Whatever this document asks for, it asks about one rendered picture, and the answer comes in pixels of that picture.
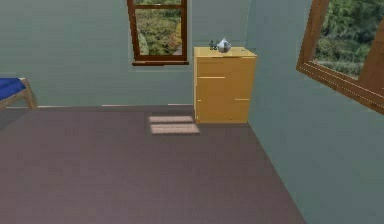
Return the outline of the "grey white purse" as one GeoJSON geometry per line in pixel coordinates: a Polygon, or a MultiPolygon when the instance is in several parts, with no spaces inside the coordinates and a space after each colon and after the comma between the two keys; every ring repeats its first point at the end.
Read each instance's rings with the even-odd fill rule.
{"type": "Polygon", "coordinates": [[[230,51],[232,45],[227,41],[226,38],[223,38],[218,44],[217,44],[217,50],[220,53],[227,53],[230,51]]]}

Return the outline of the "yellow wooden chest of drawers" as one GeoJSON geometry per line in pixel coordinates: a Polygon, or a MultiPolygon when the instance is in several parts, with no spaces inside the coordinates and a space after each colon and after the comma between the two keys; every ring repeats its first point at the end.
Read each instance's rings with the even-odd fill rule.
{"type": "Polygon", "coordinates": [[[244,47],[195,47],[193,56],[196,122],[247,123],[258,56],[244,47]]]}

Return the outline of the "dark brown framed window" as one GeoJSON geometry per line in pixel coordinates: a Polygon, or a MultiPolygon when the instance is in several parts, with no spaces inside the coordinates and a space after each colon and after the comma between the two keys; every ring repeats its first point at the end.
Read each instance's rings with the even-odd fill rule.
{"type": "Polygon", "coordinates": [[[188,0],[126,0],[133,66],[188,65],[188,0]]]}

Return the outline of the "light brown framed window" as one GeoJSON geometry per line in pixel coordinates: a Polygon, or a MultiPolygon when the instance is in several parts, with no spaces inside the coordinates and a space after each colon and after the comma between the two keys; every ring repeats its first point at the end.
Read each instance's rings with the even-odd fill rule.
{"type": "Polygon", "coordinates": [[[384,0],[312,0],[296,69],[384,115],[384,0]]]}

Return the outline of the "blue wooden bed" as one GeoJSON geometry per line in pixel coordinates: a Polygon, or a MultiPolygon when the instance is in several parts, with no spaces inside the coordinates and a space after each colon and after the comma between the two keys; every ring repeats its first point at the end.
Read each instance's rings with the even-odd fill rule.
{"type": "Polygon", "coordinates": [[[37,108],[37,101],[26,78],[0,78],[0,110],[24,99],[29,109],[37,108]]]}

